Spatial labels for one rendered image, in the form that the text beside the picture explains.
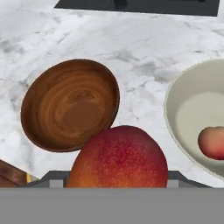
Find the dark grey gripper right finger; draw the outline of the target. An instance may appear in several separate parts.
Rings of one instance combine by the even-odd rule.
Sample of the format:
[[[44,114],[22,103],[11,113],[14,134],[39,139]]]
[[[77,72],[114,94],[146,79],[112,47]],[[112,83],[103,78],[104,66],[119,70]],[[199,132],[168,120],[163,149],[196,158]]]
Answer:
[[[179,171],[168,171],[168,188],[208,188],[208,185],[190,180]]]

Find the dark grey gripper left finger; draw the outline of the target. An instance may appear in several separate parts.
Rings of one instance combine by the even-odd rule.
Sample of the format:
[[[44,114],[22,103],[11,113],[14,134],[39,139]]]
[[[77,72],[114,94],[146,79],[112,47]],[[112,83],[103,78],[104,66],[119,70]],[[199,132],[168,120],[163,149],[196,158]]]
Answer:
[[[49,171],[42,179],[32,181],[25,188],[64,188],[67,183],[69,171]]]

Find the red orange mango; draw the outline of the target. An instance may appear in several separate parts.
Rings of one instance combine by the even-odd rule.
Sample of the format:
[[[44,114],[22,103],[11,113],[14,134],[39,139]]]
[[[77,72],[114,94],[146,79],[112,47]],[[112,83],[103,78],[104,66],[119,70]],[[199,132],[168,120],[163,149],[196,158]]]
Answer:
[[[106,129],[75,159],[68,187],[165,187],[168,166],[157,142],[133,126]]]

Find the dark wooden plate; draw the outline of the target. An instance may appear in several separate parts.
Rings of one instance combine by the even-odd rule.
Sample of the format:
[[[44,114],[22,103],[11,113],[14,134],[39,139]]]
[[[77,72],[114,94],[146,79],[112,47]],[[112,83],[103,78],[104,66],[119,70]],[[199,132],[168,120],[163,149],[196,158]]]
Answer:
[[[0,159],[0,187],[17,187],[27,184],[26,173]]]

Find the pale white bowl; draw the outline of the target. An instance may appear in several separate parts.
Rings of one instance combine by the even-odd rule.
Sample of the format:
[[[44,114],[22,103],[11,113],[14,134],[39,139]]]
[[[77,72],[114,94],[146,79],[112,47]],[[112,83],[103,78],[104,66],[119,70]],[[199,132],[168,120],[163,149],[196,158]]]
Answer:
[[[206,127],[224,127],[224,59],[187,68],[169,86],[164,119],[177,146],[196,165],[224,179],[224,161],[205,156],[198,137]]]

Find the brown wooden bowl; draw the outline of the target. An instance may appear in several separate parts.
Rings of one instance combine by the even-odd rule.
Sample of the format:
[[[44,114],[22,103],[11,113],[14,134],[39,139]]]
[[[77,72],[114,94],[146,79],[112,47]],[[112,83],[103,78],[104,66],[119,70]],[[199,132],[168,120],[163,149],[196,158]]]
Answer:
[[[113,124],[120,103],[116,77],[103,64],[71,59],[43,72],[21,106],[28,139],[52,152],[77,151]]]

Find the pink peach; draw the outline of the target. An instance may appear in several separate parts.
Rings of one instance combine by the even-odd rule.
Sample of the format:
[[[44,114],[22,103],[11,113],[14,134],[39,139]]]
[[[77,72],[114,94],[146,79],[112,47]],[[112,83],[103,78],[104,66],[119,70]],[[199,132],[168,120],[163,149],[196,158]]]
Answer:
[[[201,152],[216,160],[224,160],[224,127],[207,127],[199,133],[198,145]]]

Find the black hob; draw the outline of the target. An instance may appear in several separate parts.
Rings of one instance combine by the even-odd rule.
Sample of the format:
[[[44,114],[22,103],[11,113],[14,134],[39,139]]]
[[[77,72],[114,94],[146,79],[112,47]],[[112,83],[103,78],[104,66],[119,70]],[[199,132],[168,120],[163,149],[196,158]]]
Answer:
[[[59,0],[55,8],[216,17],[219,4],[220,0]]]

